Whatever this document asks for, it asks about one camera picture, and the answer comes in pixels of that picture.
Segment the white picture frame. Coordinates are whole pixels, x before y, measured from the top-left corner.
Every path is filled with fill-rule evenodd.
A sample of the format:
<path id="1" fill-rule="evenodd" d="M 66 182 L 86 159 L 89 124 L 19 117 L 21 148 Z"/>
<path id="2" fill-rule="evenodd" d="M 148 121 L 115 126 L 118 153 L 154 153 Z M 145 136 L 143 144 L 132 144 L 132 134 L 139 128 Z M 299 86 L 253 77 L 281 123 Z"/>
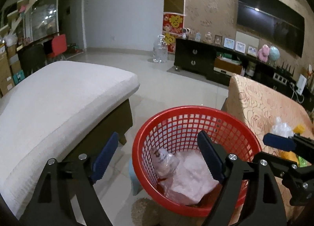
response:
<path id="1" fill-rule="evenodd" d="M 236 41 L 235 44 L 235 51 L 244 54 L 245 53 L 245 49 L 246 49 L 246 44 L 240 42 L 240 41 Z"/>

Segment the crushed clear plastic bottle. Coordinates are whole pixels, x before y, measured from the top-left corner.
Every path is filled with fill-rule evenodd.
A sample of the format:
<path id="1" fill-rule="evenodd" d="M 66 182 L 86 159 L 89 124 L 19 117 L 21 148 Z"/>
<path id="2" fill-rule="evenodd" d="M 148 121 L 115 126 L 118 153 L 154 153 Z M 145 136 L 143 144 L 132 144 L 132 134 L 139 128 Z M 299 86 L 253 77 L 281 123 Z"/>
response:
<path id="1" fill-rule="evenodd" d="M 150 155 L 154 170 L 159 178 L 165 179 L 173 175 L 179 164 L 179 159 L 175 155 L 164 148 L 154 148 L 151 150 Z"/>

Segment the white cushioned sofa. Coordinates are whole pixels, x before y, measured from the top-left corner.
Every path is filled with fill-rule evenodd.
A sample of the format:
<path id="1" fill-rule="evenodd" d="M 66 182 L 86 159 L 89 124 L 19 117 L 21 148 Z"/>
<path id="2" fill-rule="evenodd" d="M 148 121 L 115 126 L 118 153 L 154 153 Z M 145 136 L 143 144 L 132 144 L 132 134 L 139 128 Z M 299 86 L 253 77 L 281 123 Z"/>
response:
<path id="1" fill-rule="evenodd" d="M 102 119 L 139 88 L 136 74 L 58 61 L 1 99 L 1 196 L 19 218 L 50 158 L 62 161 Z"/>

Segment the light blue plastic stool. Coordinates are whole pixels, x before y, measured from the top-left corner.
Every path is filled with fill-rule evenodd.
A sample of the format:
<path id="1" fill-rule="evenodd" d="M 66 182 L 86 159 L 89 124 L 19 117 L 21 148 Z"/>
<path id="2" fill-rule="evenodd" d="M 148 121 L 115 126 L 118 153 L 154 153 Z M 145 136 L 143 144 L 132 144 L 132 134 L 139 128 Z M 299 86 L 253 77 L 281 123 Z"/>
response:
<path id="1" fill-rule="evenodd" d="M 128 169 L 128 172 L 129 172 L 129 177 L 130 177 L 130 180 L 131 180 L 131 191 L 132 191 L 132 194 L 134 196 L 138 195 L 139 192 L 142 190 L 142 187 L 141 187 L 141 184 L 136 176 L 136 173 L 134 171 L 134 167 L 133 167 L 133 164 L 132 164 L 132 158 L 130 158 L 129 160 L 129 169 Z"/>

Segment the black wifi router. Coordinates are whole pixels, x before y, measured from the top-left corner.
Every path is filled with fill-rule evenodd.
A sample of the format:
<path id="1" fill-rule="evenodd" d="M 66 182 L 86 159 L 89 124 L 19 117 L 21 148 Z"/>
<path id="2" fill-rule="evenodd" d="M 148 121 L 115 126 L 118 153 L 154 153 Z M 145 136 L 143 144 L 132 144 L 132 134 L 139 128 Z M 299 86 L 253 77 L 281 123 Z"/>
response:
<path id="1" fill-rule="evenodd" d="M 294 76 L 295 68 L 291 68 L 292 66 L 288 63 L 283 62 L 281 66 L 277 66 L 276 69 L 287 76 L 290 76 L 291 78 Z"/>

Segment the green snack packet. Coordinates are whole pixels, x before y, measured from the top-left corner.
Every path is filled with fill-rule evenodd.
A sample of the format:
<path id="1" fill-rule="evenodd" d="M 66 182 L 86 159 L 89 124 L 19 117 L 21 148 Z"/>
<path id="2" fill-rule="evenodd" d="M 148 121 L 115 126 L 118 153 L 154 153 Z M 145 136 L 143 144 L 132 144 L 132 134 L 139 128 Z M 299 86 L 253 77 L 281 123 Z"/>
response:
<path id="1" fill-rule="evenodd" d="M 304 158 L 302 158 L 301 156 L 298 156 L 298 165 L 299 167 L 311 166 L 311 164 L 308 161 L 306 161 Z"/>

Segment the yellow foam fruit net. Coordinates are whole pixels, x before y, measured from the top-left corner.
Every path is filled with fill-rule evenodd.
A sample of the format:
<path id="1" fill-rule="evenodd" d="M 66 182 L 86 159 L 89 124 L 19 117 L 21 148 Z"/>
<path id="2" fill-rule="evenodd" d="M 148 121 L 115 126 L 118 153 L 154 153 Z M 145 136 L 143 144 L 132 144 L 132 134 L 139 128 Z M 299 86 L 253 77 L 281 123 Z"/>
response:
<path id="1" fill-rule="evenodd" d="M 303 134 L 304 132 L 305 132 L 305 127 L 303 126 L 303 125 L 301 125 L 301 124 L 299 124 L 299 125 L 297 125 L 294 129 L 293 129 L 293 132 L 295 133 L 295 134 L 298 134 L 298 135 L 301 135 L 301 134 Z"/>

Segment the stacked cardboard boxes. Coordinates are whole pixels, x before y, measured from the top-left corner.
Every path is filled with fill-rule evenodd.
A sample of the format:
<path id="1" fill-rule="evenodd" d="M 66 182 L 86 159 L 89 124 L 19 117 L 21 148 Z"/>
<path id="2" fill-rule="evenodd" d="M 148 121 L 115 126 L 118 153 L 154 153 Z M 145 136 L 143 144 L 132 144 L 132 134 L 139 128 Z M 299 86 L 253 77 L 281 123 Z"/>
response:
<path id="1" fill-rule="evenodd" d="M 15 85 L 25 79 L 18 55 L 9 56 L 4 44 L 1 44 L 1 97 Z"/>

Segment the black tv cabinet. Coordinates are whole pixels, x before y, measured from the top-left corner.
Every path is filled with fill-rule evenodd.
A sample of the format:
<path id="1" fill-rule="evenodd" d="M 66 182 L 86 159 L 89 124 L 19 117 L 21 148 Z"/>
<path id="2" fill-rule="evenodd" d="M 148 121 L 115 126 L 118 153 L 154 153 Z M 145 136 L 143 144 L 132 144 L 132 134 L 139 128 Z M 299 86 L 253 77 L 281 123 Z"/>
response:
<path id="1" fill-rule="evenodd" d="M 218 47 L 199 41 L 176 39 L 174 66 L 205 76 L 225 86 L 229 85 L 232 74 L 239 74 L 286 95 L 313 111 L 313 93 L 306 87 L 302 95 L 297 94 L 297 82 L 294 76 L 280 73 L 276 67 L 260 61 L 258 58 L 244 55 L 224 47 Z"/>

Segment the white router box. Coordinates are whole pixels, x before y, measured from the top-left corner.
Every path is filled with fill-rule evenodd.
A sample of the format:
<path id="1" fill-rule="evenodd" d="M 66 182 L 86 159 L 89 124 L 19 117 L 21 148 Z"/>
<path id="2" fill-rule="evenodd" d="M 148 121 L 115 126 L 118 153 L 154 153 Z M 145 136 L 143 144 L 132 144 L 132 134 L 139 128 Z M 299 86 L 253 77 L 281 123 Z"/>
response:
<path id="1" fill-rule="evenodd" d="M 298 81 L 297 81 L 297 90 L 296 90 L 297 94 L 302 95 L 304 87 L 306 86 L 306 84 L 307 84 L 307 78 L 301 74 L 299 76 Z"/>

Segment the clear large water jug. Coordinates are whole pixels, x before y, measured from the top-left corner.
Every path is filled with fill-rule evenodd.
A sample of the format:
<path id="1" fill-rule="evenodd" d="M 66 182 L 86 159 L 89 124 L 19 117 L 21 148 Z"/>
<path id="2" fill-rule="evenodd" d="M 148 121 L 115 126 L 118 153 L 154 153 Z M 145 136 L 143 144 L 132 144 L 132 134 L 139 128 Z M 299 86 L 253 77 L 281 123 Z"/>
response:
<path id="1" fill-rule="evenodd" d="M 157 40 L 153 46 L 153 62 L 154 63 L 166 63 L 168 60 L 168 46 L 165 42 L 164 35 L 158 35 Z"/>

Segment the clear plastic bag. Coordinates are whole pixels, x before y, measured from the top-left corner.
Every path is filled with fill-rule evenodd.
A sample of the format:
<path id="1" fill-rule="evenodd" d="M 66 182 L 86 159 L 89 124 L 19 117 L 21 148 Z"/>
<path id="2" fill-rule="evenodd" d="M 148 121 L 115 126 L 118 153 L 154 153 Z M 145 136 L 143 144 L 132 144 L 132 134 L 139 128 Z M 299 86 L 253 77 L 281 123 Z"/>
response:
<path id="1" fill-rule="evenodd" d="M 286 122 L 283 122 L 280 117 L 275 118 L 274 124 L 270 129 L 270 133 L 284 138 L 294 136 L 292 128 Z"/>

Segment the red chair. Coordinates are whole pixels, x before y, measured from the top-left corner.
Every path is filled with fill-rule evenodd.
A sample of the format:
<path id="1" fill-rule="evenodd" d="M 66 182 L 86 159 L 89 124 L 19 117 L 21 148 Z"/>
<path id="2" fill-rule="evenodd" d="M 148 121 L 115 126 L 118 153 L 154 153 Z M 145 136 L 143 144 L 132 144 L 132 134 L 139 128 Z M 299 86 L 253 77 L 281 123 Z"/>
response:
<path id="1" fill-rule="evenodd" d="M 67 51 L 66 35 L 62 34 L 52 39 L 52 52 L 48 54 L 48 59 L 54 59 L 59 55 L 63 55 Z"/>

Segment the small picture frame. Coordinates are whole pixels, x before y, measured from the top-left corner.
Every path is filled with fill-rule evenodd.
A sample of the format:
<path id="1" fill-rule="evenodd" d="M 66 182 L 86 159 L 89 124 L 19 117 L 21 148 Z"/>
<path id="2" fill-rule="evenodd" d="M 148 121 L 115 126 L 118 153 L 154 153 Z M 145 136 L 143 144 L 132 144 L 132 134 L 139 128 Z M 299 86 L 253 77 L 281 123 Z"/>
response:
<path id="1" fill-rule="evenodd" d="M 248 45 L 247 55 L 257 57 L 257 54 L 258 54 L 258 49 L 252 45 Z"/>

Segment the red plastic mesh basket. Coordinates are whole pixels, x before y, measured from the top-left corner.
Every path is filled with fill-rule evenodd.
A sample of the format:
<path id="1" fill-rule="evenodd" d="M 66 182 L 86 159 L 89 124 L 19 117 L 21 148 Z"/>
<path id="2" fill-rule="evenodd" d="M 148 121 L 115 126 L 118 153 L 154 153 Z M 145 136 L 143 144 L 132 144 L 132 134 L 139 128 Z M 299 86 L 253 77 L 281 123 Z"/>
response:
<path id="1" fill-rule="evenodd" d="M 198 148 L 200 131 L 242 161 L 252 161 L 261 150 L 243 122 L 204 106 L 158 113 L 142 125 L 132 147 L 132 165 L 143 189 L 162 207 L 192 217 L 207 216 L 221 189 Z"/>

